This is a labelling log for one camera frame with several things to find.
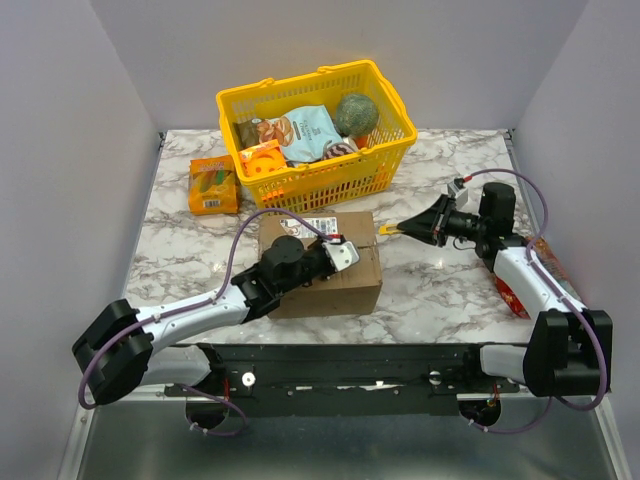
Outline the yellow utility knife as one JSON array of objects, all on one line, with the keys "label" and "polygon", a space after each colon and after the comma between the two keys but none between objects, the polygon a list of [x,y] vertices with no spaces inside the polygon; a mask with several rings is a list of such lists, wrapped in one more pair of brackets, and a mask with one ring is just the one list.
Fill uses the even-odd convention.
[{"label": "yellow utility knife", "polygon": [[383,225],[379,228],[379,235],[396,235],[400,234],[401,231],[397,228],[396,225]]}]

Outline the brown cardboard express box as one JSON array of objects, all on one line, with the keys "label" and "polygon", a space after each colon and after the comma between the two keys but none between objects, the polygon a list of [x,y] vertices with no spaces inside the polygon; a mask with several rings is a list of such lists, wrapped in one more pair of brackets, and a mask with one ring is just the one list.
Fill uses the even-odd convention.
[{"label": "brown cardboard express box", "polygon": [[318,235],[286,215],[263,217],[258,232],[259,263],[283,291],[279,307],[268,317],[280,320],[372,313],[382,287],[372,214],[311,213],[303,219],[326,235],[351,241],[360,261],[329,278],[316,277],[319,255],[309,245]]}]

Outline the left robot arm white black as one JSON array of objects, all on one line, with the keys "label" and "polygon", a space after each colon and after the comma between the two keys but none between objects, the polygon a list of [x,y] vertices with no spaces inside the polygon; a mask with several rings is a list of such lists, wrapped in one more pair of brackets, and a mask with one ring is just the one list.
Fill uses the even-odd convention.
[{"label": "left robot arm white black", "polygon": [[214,393],[220,368],[180,341],[208,330],[259,319],[289,292],[355,266],[357,248],[344,237],[304,245],[280,236],[249,269],[210,292],[155,307],[109,303],[72,346],[82,371],[78,401],[87,410],[114,403],[141,385],[182,383]]}]

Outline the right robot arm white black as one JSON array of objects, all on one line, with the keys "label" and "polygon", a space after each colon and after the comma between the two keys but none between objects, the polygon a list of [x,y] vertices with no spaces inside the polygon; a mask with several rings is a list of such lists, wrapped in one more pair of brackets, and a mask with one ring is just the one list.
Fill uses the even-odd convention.
[{"label": "right robot arm white black", "polygon": [[484,185],[477,213],[457,208],[456,180],[427,210],[400,222],[397,230],[443,247],[448,239],[473,243],[476,255],[506,287],[535,324],[526,346],[491,344],[464,362],[460,379],[480,392],[496,377],[526,386],[538,397],[596,397],[609,387],[612,321],[573,298],[546,270],[527,239],[513,230],[516,195],[501,182]]}]

